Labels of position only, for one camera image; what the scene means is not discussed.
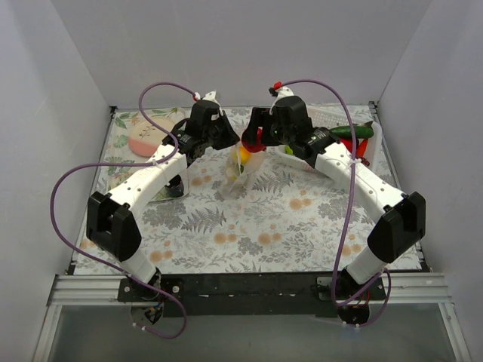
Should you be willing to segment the red apple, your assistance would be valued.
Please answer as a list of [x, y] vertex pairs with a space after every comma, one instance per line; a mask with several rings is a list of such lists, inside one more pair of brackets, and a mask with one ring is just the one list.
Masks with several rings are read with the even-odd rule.
[[263, 134], [263, 130], [259, 127], [257, 128], [257, 137], [256, 140], [251, 143], [248, 139], [249, 131], [245, 130], [241, 137], [241, 144], [243, 147], [250, 153], [255, 154], [258, 152], [265, 152], [266, 146], [261, 143], [261, 138]]

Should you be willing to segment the clear zip top bag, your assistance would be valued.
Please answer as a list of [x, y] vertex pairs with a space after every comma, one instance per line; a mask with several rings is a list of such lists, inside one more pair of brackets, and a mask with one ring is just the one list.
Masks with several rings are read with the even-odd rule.
[[233, 146], [226, 160], [223, 172], [224, 178], [219, 187], [219, 193], [224, 198], [237, 198], [254, 177], [255, 173], [260, 169], [266, 158], [266, 151], [255, 154], [251, 153], [249, 162], [240, 164], [235, 158], [236, 151], [240, 147], [243, 147], [241, 142]]

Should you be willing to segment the yellow orange mango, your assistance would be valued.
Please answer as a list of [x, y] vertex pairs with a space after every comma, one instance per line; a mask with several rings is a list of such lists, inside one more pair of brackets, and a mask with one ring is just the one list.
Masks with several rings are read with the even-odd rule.
[[235, 158], [240, 164], [246, 164], [251, 159], [251, 153], [248, 150], [246, 150], [244, 147], [240, 147], [236, 151]]

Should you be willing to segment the green apple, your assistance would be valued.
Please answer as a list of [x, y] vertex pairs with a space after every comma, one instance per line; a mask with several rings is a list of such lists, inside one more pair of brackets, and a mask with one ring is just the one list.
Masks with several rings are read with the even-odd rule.
[[294, 155], [294, 151], [289, 146], [285, 146], [284, 151], [287, 155]]

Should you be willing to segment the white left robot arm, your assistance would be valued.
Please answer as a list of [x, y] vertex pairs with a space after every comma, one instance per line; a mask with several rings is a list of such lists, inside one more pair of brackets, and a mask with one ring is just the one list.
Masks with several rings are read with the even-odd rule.
[[172, 134], [177, 146], [165, 137], [148, 167], [137, 170], [105, 195], [95, 192], [88, 200], [87, 238], [137, 279], [134, 292], [146, 302], [159, 296], [161, 284], [153, 278], [157, 268], [140, 249], [137, 218], [162, 187], [181, 181], [180, 174], [206, 149], [226, 149], [239, 141], [215, 91], [196, 101], [189, 117], [178, 122]]

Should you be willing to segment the green cucumber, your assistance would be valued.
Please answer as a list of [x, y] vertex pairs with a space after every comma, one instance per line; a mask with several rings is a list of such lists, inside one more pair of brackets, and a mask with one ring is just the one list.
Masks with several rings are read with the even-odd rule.
[[364, 125], [355, 125], [353, 129], [349, 125], [333, 127], [330, 132], [339, 138], [349, 139], [355, 134], [357, 139], [370, 139], [374, 135], [372, 127]]

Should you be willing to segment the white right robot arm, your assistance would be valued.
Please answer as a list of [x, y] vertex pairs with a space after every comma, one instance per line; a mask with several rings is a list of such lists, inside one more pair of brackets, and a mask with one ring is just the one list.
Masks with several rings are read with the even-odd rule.
[[386, 184], [352, 158], [333, 132], [313, 126], [300, 97], [283, 97], [270, 108], [253, 108], [242, 139], [248, 146], [288, 146], [296, 158], [345, 189], [374, 221], [368, 245], [341, 275], [347, 298], [362, 298], [373, 276], [425, 236], [425, 198]]

